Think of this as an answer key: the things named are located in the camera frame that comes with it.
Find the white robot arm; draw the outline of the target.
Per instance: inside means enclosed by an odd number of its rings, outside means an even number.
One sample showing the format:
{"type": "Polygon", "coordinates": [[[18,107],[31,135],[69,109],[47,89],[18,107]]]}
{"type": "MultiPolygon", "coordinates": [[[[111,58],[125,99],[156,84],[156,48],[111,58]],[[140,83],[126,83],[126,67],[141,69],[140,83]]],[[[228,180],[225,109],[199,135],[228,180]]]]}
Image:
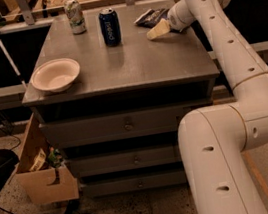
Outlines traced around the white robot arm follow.
{"type": "Polygon", "coordinates": [[[268,214],[241,152],[268,143],[268,66],[227,18],[231,0],[180,0],[152,28],[154,39],[200,23],[235,96],[195,109],[178,145],[197,214],[268,214]]]}

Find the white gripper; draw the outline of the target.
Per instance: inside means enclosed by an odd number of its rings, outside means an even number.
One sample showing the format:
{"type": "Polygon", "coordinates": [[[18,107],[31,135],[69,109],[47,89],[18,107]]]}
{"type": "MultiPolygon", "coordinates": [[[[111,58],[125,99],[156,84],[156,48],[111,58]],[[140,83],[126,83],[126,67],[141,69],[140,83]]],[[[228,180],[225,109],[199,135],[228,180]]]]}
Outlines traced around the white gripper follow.
{"type": "Polygon", "coordinates": [[[180,32],[188,28],[197,19],[194,7],[193,0],[180,0],[175,3],[167,13],[168,21],[162,18],[155,27],[147,32],[147,39],[153,40],[169,33],[170,27],[180,32]]]}

